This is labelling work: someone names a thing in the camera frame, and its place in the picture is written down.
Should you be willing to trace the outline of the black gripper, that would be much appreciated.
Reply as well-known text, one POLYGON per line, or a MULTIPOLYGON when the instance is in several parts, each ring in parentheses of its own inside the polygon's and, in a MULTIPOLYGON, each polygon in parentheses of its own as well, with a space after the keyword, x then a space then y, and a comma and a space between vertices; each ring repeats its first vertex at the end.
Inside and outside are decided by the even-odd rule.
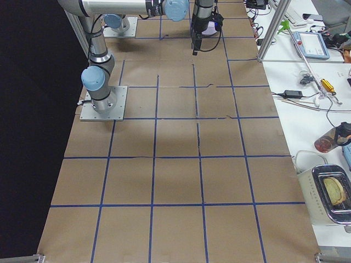
POLYGON ((209 19, 192 17, 191 20, 191 39, 193 43, 193 56, 197 56, 201 49, 202 33, 207 30, 209 19))

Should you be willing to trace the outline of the second grey robot arm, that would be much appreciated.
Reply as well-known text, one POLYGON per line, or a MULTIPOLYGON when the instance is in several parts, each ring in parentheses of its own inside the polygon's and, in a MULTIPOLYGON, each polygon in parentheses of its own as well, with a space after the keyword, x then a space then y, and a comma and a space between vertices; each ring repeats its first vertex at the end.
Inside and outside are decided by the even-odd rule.
POLYGON ((118 34, 124 34, 130 28, 130 23, 125 15, 105 14, 105 25, 118 34))

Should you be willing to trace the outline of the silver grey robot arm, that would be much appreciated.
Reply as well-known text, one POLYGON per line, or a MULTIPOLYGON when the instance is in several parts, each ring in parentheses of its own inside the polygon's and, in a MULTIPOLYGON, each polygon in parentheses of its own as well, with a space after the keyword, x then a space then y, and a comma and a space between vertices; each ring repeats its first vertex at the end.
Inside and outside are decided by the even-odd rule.
POLYGON ((115 58, 108 50, 103 25, 122 32, 127 27, 127 15, 139 15, 146 20, 165 15, 179 22, 188 13, 189 1, 59 1, 66 12, 78 17, 88 42, 89 66, 83 70, 81 80, 95 112, 109 113, 118 98, 109 79, 115 58))

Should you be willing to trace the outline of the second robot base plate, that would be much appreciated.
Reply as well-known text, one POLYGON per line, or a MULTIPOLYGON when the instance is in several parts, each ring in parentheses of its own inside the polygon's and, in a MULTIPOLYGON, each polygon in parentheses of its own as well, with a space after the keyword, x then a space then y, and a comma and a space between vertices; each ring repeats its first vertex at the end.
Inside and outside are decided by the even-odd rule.
POLYGON ((137 17, 125 17, 120 28, 104 28, 105 38, 135 38, 137 32, 137 17))

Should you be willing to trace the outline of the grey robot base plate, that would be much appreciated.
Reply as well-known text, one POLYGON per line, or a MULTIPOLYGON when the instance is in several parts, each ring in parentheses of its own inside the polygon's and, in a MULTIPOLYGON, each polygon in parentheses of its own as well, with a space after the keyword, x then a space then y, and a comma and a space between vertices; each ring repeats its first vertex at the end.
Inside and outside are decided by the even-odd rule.
POLYGON ((92 100, 86 92, 82 104, 81 121, 123 121, 127 100, 127 86, 109 86, 110 95, 104 100, 92 100))

